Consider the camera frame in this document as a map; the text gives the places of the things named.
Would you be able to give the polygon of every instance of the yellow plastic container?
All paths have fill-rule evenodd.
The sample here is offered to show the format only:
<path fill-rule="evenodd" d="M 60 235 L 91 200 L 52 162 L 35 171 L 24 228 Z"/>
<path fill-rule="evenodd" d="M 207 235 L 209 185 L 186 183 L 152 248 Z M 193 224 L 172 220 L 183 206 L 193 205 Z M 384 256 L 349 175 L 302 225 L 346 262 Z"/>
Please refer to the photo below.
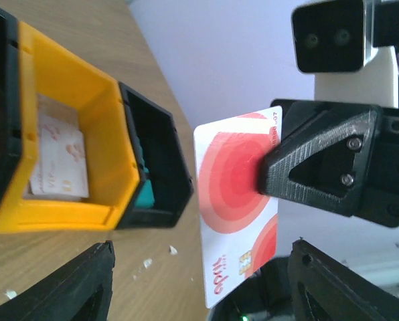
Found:
<path fill-rule="evenodd" d="M 19 22 L 22 158 L 0 203 L 0 233 L 116 227 L 140 177 L 118 82 Z M 83 203 L 23 199 L 37 162 L 37 94 L 78 111 L 90 198 Z"/>

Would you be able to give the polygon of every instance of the table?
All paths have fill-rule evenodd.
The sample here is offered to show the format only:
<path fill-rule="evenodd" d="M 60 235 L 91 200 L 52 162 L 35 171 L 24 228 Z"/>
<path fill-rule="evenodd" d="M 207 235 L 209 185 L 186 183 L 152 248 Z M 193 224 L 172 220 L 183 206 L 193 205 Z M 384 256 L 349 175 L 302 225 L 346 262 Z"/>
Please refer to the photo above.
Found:
<path fill-rule="evenodd" d="M 172 112 L 189 171 L 195 173 L 192 129 L 124 0 L 0 0 L 0 7 Z M 174 229 L 0 235 L 0 304 L 7 289 L 22 293 L 107 239 L 116 253 L 109 321 L 204 320 L 195 196 Z M 178 255 L 170 255 L 170 245 Z M 145 269 L 149 258 L 153 263 Z"/>

